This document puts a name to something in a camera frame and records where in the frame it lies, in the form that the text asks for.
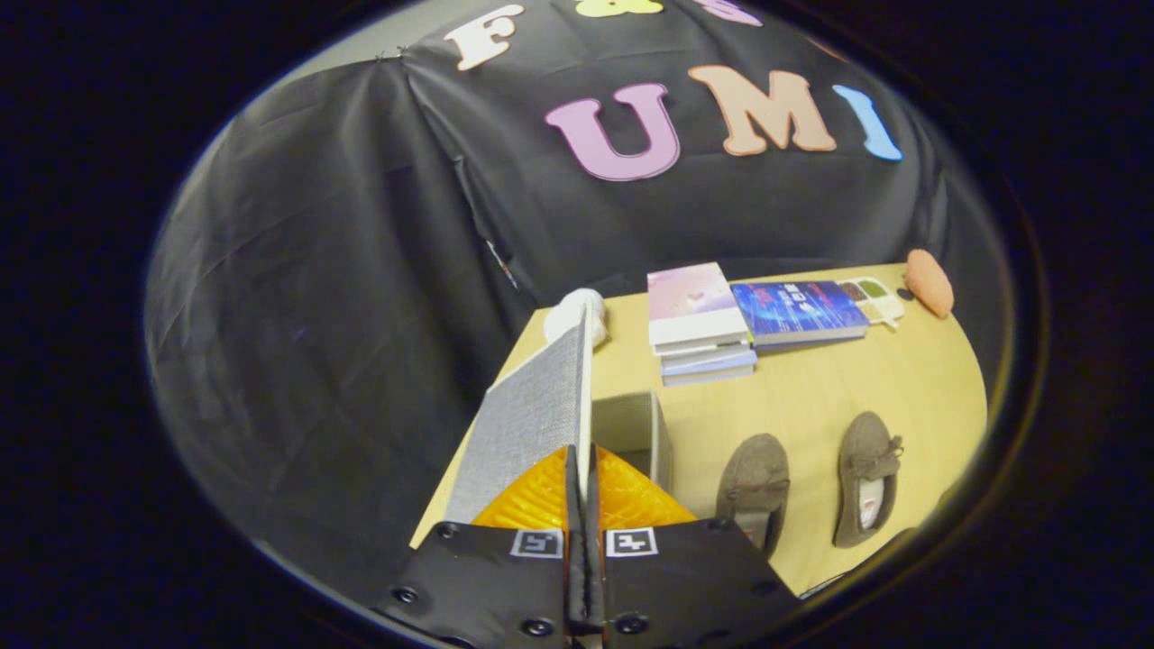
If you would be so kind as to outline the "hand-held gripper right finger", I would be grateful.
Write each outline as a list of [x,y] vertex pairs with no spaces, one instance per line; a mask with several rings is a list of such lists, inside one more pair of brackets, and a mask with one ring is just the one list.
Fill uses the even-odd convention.
[[799,599],[727,519],[610,527],[608,505],[632,512],[653,482],[595,448],[591,473],[591,596],[605,648],[759,644]]

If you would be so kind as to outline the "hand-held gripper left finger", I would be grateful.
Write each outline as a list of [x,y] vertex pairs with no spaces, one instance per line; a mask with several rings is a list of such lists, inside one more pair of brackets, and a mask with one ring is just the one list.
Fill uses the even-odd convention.
[[441,521],[425,534],[374,611],[429,644],[463,648],[568,648],[572,617],[584,616],[586,549],[577,452],[568,446],[529,475],[550,468],[559,525],[466,525]]

